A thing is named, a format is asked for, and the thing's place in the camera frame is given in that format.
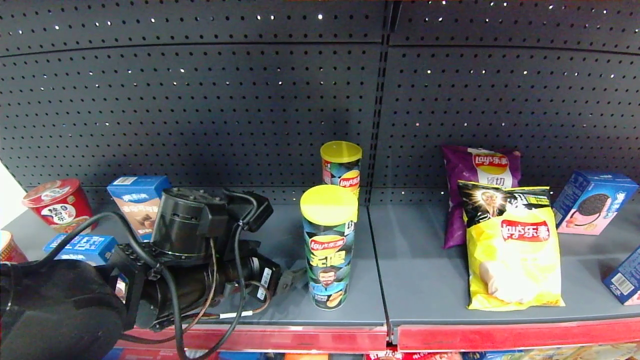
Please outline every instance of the white wall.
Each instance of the white wall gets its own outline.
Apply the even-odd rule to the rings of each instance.
[[[23,196],[24,190],[4,165],[0,164],[0,228],[26,210],[20,203]]]

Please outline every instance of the blue box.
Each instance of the blue box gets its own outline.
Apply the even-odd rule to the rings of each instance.
[[[267,354],[263,352],[231,352],[221,351],[219,360],[266,360]]]
[[[623,174],[574,171],[553,206],[558,232],[600,234],[637,189]]]
[[[640,305],[640,247],[602,282],[623,305]]]
[[[140,241],[151,241],[162,191],[170,187],[166,176],[123,176],[107,186],[107,191]]]
[[[48,254],[67,234],[58,234],[42,250]],[[80,234],[56,256],[56,259],[75,259],[93,266],[105,265],[113,248],[118,245],[116,238],[106,235]]]
[[[463,360],[511,360],[520,359],[524,350],[463,352]]]

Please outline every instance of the purple chip bag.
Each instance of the purple chip bag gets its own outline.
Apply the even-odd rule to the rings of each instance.
[[[444,166],[449,185],[449,216],[444,248],[467,243],[467,227],[462,219],[463,201],[458,193],[458,180],[515,188],[520,177],[520,153],[499,152],[464,146],[444,145]]]

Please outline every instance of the yellow chip bag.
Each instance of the yellow chip bag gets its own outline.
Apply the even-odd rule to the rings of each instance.
[[[458,181],[469,257],[469,309],[564,306],[549,189]]]

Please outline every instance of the red shelf edge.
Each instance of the red shelf edge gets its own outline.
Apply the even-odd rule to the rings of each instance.
[[[486,351],[640,341],[640,318],[517,325],[400,325],[398,350]]]
[[[184,336],[186,348],[212,347],[227,330],[226,325],[197,325]],[[161,332],[133,329],[127,334],[141,338],[161,339],[173,335],[169,328]],[[116,347],[175,349],[175,342],[143,345],[118,341]],[[387,327],[304,327],[239,325],[221,350],[356,353],[384,351],[387,347]]]

